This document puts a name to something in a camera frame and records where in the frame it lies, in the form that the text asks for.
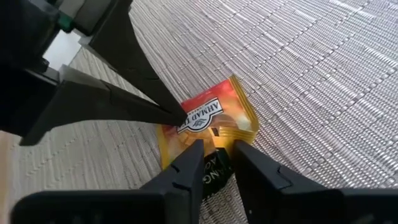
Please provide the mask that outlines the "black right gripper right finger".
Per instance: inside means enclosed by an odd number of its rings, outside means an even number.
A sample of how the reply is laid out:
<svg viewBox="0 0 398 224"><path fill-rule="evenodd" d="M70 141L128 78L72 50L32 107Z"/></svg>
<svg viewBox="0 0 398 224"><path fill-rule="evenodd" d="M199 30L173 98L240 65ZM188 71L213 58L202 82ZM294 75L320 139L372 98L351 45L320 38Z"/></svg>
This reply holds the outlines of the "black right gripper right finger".
<svg viewBox="0 0 398 224"><path fill-rule="evenodd" d="M397 223L396 189L328 188L242 140L231 162L249 223Z"/></svg>

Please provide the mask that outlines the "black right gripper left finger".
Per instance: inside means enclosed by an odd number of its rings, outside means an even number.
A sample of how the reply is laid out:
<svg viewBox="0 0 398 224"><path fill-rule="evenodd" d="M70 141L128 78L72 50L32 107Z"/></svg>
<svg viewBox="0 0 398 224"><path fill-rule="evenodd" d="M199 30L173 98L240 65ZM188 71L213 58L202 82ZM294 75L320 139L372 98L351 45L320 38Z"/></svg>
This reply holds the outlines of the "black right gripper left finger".
<svg viewBox="0 0 398 224"><path fill-rule="evenodd" d="M199 139L139 189L37 192L13 206L11 223L198 223L203 174Z"/></svg>

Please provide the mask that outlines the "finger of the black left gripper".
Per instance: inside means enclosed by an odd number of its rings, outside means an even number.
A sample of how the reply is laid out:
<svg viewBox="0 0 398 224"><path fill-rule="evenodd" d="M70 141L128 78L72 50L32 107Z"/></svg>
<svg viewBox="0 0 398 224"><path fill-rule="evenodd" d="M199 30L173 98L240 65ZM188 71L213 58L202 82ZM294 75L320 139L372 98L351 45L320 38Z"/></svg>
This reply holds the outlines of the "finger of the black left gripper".
<svg viewBox="0 0 398 224"><path fill-rule="evenodd" d="M79 10L80 44L147 96L110 85L111 103L131 121L182 124L186 112L152 68L129 17L132 0L86 0Z"/></svg>
<svg viewBox="0 0 398 224"><path fill-rule="evenodd" d="M186 112L161 79L133 76L132 84L147 95L143 99L120 87L68 66L53 80L33 75L23 88L21 146L34 146L51 129L88 120L122 120L181 125Z"/></svg>

